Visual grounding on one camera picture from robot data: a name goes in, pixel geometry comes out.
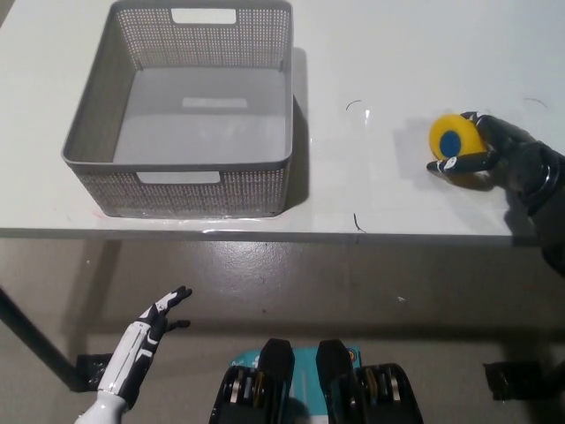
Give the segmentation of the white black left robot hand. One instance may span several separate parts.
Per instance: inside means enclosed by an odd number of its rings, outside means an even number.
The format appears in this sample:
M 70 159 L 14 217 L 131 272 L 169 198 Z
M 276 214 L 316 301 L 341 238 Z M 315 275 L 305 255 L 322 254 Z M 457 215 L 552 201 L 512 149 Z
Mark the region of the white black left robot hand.
M 192 295 L 192 289 L 180 286 L 154 302 L 122 335 L 98 385 L 98 391 L 122 398 L 132 409 L 139 396 L 162 337 L 176 328 L 187 328 L 190 322 L 169 323 L 170 309 Z

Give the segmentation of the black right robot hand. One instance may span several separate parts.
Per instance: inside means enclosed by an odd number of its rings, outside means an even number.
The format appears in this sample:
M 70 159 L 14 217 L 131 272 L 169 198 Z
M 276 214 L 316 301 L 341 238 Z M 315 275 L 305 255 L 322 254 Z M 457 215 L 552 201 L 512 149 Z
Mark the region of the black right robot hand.
M 561 155 L 523 128 L 479 111 L 448 122 L 460 149 L 427 164 L 428 171 L 452 177 L 499 168 L 506 171 L 508 187 L 523 197 L 550 193 L 559 184 Z

